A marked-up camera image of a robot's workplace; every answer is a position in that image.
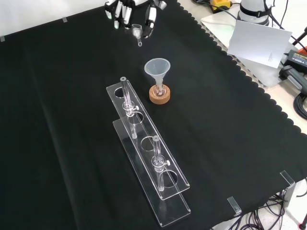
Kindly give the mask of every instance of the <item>black cloth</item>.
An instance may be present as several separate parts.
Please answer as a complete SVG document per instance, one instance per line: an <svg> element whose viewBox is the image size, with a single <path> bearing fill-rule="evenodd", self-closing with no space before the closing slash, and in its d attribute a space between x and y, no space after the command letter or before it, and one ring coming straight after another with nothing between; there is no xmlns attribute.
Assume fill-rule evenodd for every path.
<svg viewBox="0 0 307 230"><path fill-rule="evenodd" d="M135 12L135 23L144 22L145 11ZM112 124L118 114L106 87L122 76L191 186L184 192L191 215L169 229L205 230L230 219L231 196L244 212L263 205L288 186L283 170L295 181L307 177L306 136L175 0L158 10L156 28L142 47L124 29L114 30L103 8L12 34L0 47L0 100L10 107L1 117L6 129L0 129L0 148L11 159L1 163L7 171L14 167L14 174L5 174L10 199L1 209L14 213L5 216L4 229L16 229L12 222L42 229L38 223L51 223L49 215L58 216L54 229L159 229ZM171 63L165 105L150 102L154 80L143 70L159 57ZM47 153L39 148L43 143ZM32 170L41 167L53 172L53 180L31 184L39 174ZM22 183L29 197L12 194ZM20 202L12 201L15 196ZM47 204L35 210L21 205L32 201ZM16 222L25 212L41 216Z"/></svg>

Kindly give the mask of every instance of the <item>acrylic test tube rack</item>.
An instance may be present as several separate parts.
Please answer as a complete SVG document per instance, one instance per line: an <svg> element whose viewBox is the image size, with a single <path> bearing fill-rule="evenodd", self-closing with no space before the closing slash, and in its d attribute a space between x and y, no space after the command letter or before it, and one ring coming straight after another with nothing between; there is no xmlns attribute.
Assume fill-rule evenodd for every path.
<svg viewBox="0 0 307 230"><path fill-rule="evenodd" d="M106 88L120 119L113 122L159 224L191 213L182 192L190 185L161 138L130 82Z"/></svg>

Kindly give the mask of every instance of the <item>plastic funnel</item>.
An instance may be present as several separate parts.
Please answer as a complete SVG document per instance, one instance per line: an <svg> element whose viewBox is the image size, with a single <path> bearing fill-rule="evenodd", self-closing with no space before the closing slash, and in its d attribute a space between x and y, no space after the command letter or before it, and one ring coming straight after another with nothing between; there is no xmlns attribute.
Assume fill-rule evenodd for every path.
<svg viewBox="0 0 307 230"><path fill-rule="evenodd" d="M161 81L171 68L171 63L164 58L154 58L145 64L145 72L156 81Z"/></svg>

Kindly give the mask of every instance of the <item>power adapter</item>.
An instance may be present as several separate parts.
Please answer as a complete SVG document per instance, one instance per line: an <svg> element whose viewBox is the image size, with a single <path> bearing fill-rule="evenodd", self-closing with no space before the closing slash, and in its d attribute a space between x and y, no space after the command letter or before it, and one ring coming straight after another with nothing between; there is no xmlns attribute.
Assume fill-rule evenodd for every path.
<svg viewBox="0 0 307 230"><path fill-rule="evenodd" d="M307 74L307 55L290 50L284 66L292 66L298 72Z"/></svg>

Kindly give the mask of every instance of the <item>cable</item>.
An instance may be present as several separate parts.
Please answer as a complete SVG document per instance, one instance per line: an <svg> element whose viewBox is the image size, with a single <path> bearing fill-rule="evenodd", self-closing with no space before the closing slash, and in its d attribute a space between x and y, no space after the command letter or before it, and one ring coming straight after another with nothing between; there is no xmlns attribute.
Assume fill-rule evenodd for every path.
<svg viewBox="0 0 307 230"><path fill-rule="evenodd" d="M221 8L221 7L218 7L218 6L215 6L215 5L212 5L212 4L210 4L210 3L207 3L207 2L204 2L204 1L201 1L201 0L198 0L198 1L196 1L198 4L200 4L200 5L202 5L202 4L204 4L204 5L208 5L208 6L213 6L213 7L216 7L216 8L218 8L219 10L221 10L221 11L224 11L224 12L226 12L226 13L228 13L230 16L232 16L234 19L236 19L237 20L237 18L233 15L233 14L231 14L231 13L229 13L227 10L224 10L223 8Z"/></svg>
<svg viewBox="0 0 307 230"><path fill-rule="evenodd" d="M303 93L300 93L293 102L294 110L300 117L307 120L307 111L304 109L304 101L306 100L307 95L304 95Z"/></svg>
<svg viewBox="0 0 307 230"><path fill-rule="evenodd" d="M276 215L278 218L268 230L272 230L280 219L281 219L281 225L280 225L280 230L281 230L281 227L282 227L282 224L283 224L283 216L285 214L285 209L283 207L284 197L285 197L285 194L282 195L282 196L279 196L279 195L272 196L269 199L269 201L272 201L272 202L275 202L275 203L274 204L268 204L268 202L266 202L266 205L259 207L256 210L254 210L253 212L251 212L250 215L249 215L249 218L248 218L248 223L243 225L240 228L240 230L249 230L249 229L264 230L263 224L262 224L262 222L260 221L260 218L259 218L258 210L261 209L261 208L265 208L265 207L269 208L270 206L274 206L274 205L280 205L281 209L280 209L279 214L277 214L277 213L274 213L271 210L271 208L269 208L269 211L272 212L274 215ZM255 223L251 223L251 218L253 216L254 216ZM229 228L229 230L239 230L242 218L243 218L243 216L241 216L239 219L237 219L236 222Z"/></svg>
<svg viewBox="0 0 307 230"><path fill-rule="evenodd" d="M272 15L272 13L270 13L269 16L270 16L270 18L272 18L272 20L273 20L281 29L284 30L284 28L279 24L279 22L276 20L276 18L274 18L274 16ZM300 43L295 37L293 37L293 36L291 36L291 37L292 37L297 43L299 43L299 44L302 46L302 48L307 52L306 47L305 47L302 43Z"/></svg>
<svg viewBox="0 0 307 230"><path fill-rule="evenodd" d="M304 194L302 194L302 195L297 195L296 197L303 197L303 196L306 196L306 195L307 195L307 191Z"/></svg>
<svg viewBox="0 0 307 230"><path fill-rule="evenodd" d="M284 13L283 13L283 18L284 18L284 16L286 15L286 12L287 12L287 9L288 9L288 1L289 0L287 0L287 3L286 3L286 9L284 10ZM282 21L280 22L280 29L281 29L281 26L282 26L282 24L283 24L283 18L282 18Z"/></svg>

